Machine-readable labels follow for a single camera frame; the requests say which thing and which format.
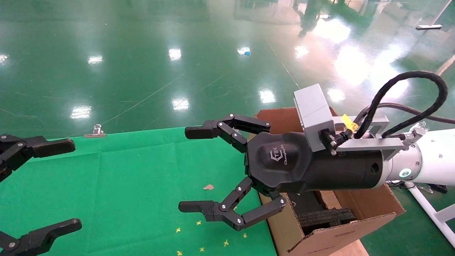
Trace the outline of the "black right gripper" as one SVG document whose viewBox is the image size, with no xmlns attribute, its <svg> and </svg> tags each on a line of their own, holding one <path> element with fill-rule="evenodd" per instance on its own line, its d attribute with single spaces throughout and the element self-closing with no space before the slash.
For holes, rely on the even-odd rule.
<svg viewBox="0 0 455 256">
<path fill-rule="evenodd" d="M 327 150 L 313 152 L 304 133 L 271 134 L 270 129 L 269 121 L 237 114 L 185 127 L 187 139 L 220 137 L 245 153 L 248 177 L 223 202 L 182 201 L 178 209 L 183 213 L 200 212 L 207 222 L 224 222 L 241 231 L 280 213 L 287 204 L 280 193 L 374 188 L 380 182 L 383 164 L 379 150 L 340 152 L 333 156 Z M 248 142 L 239 131 L 257 136 Z M 238 214 L 234 208 L 252 188 L 265 196 L 272 194 L 272 200 Z"/>
</svg>

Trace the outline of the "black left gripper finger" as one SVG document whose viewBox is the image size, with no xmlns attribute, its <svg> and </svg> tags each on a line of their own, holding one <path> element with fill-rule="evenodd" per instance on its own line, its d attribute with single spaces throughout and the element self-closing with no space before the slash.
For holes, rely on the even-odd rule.
<svg viewBox="0 0 455 256">
<path fill-rule="evenodd" d="M 43 136 L 19 138 L 8 134 L 0 138 L 0 181 L 8 178 L 31 158 L 45 158 L 75 151 L 70 138 L 48 141 Z"/>
<path fill-rule="evenodd" d="M 37 256 L 50 251 L 53 242 L 61 236 L 82 228 L 80 219 L 70 219 L 37 230 L 16 239 L 1 232 L 1 256 Z"/>
</svg>

